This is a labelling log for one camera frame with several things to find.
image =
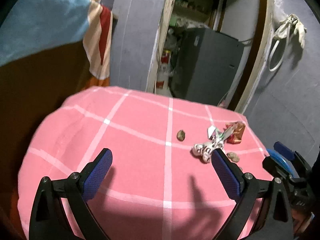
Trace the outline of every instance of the silver bolt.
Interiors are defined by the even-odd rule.
[[[244,175],[247,179],[252,179],[253,178],[253,175],[249,172],[247,172],[245,175]]]
[[[45,177],[43,177],[43,178],[41,179],[41,182],[47,182],[48,179],[49,179],[49,177],[45,176]]]
[[[70,175],[70,177],[71,177],[72,179],[77,179],[77,178],[79,177],[79,173],[78,173],[78,172],[73,172],[73,173]]]

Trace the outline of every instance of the pink tablecloth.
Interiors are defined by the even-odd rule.
[[[126,90],[93,87],[68,98],[39,126],[19,173],[18,209],[25,234],[39,181],[81,171],[103,148],[113,164],[95,198],[88,202],[98,222],[115,239],[212,239],[232,211],[211,164],[190,154],[207,141],[207,128],[246,118],[222,108]],[[180,142],[179,130],[186,132]],[[242,143],[225,144],[238,165],[258,179],[264,146],[247,126]],[[81,232],[64,201],[77,235]],[[259,204],[242,232],[246,236]]]

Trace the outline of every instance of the white square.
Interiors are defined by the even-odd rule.
[[[105,119],[103,122],[104,122],[105,124],[110,124],[110,120],[109,120],[109,119]]]
[[[172,208],[172,202],[171,202],[171,201],[164,200],[164,201],[163,201],[163,207],[164,207],[164,208]]]

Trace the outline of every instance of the black mechanical device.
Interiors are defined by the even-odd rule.
[[[307,179],[303,177],[308,176],[310,166],[297,152],[292,152],[291,157],[301,177],[292,178],[277,162],[266,157],[263,167],[275,177],[267,181],[256,179],[251,173],[243,173],[220,149],[212,152],[212,166],[229,198],[236,201],[236,206],[214,240],[237,240],[258,198],[262,198],[261,208],[249,235],[243,239],[262,240],[268,236],[268,239],[274,240],[293,240],[291,208],[307,212],[315,198]],[[71,230],[61,198],[68,199],[85,239],[110,239],[96,222],[86,202],[96,194],[111,163],[111,151],[103,149],[80,173],[73,172],[67,179],[61,180],[43,177],[31,212],[29,239],[81,239]]]

